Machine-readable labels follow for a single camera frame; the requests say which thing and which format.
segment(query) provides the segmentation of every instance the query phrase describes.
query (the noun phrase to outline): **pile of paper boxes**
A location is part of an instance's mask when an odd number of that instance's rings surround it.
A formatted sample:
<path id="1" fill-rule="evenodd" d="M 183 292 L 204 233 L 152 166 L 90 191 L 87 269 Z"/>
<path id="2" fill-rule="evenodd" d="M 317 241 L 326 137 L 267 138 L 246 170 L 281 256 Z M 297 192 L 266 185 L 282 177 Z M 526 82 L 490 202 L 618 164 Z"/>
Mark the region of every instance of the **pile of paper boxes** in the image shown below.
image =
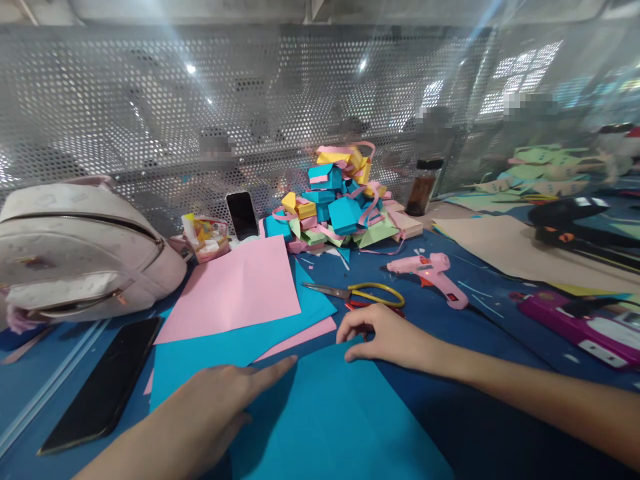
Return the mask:
<path id="1" fill-rule="evenodd" d="M 326 242 L 360 248 L 388 237 L 400 242 L 422 233 L 422 223 L 404 214 L 391 192 L 369 182 L 371 158 L 356 146 L 320 147 L 309 169 L 311 189 L 289 192 L 264 219 L 266 236 L 283 235 L 291 253 L 322 249 Z"/>

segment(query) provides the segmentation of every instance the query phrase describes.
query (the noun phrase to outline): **yellow scissors handle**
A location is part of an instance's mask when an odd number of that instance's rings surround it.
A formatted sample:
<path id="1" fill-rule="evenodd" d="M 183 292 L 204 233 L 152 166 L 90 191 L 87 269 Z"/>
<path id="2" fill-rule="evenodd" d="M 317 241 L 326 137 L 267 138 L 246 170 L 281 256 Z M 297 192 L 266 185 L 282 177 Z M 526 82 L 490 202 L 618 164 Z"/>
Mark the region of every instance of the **yellow scissors handle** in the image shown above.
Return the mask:
<path id="1" fill-rule="evenodd" d="M 396 297 L 399 301 L 397 302 L 391 302 L 388 300 L 384 300 L 382 298 L 378 298 L 374 295 L 371 295 L 367 292 L 363 292 L 360 291 L 359 289 L 361 288 L 379 288 L 382 290 L 386 290 L 388 291 L 390 294 L 392 294 L 394 297 Z M 394 307 L 394 308 L 402 308 L 405 306 L 405 298 L 400 295 L 398 292 L 396 292 L 396 290 L 392 289 L 391 287 L 388 287 L 386 285 L 383 285 L 382 283 L 358 283 L 358 285 L 352 285 L 350 287 L 348 287 L 348 289 L 351 291 L 352 295 L 358 295 L 360 297 L 364 297 L 368 300 L 377 302 L 377 303 L 384 303 L 385 305 L 388 305 L 390 307 Z"/>

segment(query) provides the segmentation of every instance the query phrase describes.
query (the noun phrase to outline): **scissor blade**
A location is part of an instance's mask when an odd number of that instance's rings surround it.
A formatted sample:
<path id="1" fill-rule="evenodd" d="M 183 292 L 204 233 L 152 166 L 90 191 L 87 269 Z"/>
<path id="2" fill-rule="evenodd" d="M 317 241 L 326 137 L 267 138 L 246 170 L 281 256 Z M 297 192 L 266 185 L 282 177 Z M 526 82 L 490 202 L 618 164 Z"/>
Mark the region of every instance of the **scissor blade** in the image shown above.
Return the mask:
<path id="1" fill-rule="evenodd" d="M 310 288 L 311 290 L 316 290 L 318 292 L 324 293 L 325 295 L 331 295 L 332 297 L 338 297 L 345 300 L 351 296 L 351 292 L 349 290 L 337 289 L 333 287 L 328 287 L 326 285 L 317 285 L 315 283 L 302 282 L 302 286 L 306 288 Z"/>

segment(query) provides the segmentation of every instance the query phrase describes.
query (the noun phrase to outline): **scissors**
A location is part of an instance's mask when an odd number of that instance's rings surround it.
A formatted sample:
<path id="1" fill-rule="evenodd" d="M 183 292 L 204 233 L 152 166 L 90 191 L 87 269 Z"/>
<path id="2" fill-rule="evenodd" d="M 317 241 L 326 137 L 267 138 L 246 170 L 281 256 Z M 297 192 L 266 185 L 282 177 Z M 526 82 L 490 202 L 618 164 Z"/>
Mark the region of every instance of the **scissors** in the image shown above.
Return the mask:
<path id="1" fill-rule="evenodd" d="M 560 200 L 555 195 L 523 195 L 516 200 L 494 200 L 493 203 L 532 203 L 534 205 L 544 205 L 552 201 Z"/>
<path id="2" fill-rule="evenodd" d="M 326 295 L 331 295 L 332 297 L 342 298 L 346 301 L 349 300 L 350 296 L 358 295 L 360 297 L 364 297 L 376 303 L 382 303 L 384 305 L 387 305 L 388 307 L 394 307 L 394 308 L 400 309 L 405 306 L 405 298 L 402 295 L 400 295 L 398 292 L 396 292 L 396 290 L 386 285 L 382 285 L 382 283 L 358 283 L 358 285 L 352 285 L 350 287 L 347 287 L 346 289 L 338 289 L 334 287 L 328 287 L 326 285 L 316 285 L 315 283 L 308 283 L 308 282 L 303 282 L 302 285 L 305 286 L 306 288 L 310 288 L 311 290 L 316 290 Z M 382 298 L 378 298 L 374 295 L 371 295 L 370 293 L 359 290 L 362 288 L 378 288 L 378 289 L 386 290 L 390 294 L 392 294 L 394 297 L 396 297 L 399 301 L 392 302 L 392 301 L 384 300 Z"/>

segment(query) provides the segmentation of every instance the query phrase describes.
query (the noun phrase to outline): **black smartphone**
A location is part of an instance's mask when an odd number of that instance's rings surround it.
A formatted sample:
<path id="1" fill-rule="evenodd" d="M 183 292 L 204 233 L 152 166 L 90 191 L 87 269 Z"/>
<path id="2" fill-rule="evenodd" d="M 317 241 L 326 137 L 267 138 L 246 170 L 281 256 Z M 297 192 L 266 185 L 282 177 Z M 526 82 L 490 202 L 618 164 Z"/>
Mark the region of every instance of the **black smartphone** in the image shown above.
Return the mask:
<path id="1" fill-rule="evenodd" d="M 38 455 L 58 453 L 113 431 L 145 366 L 161 320 L 142 320 L 120 329 Z"/>
<path id="2" fill-rule="evenodd" d="M 227 206 L 238 240 L 258 235 L 258 224 L 255 221 L 253 203 L 249 192 L 230 193 L 227 195 Z"/>

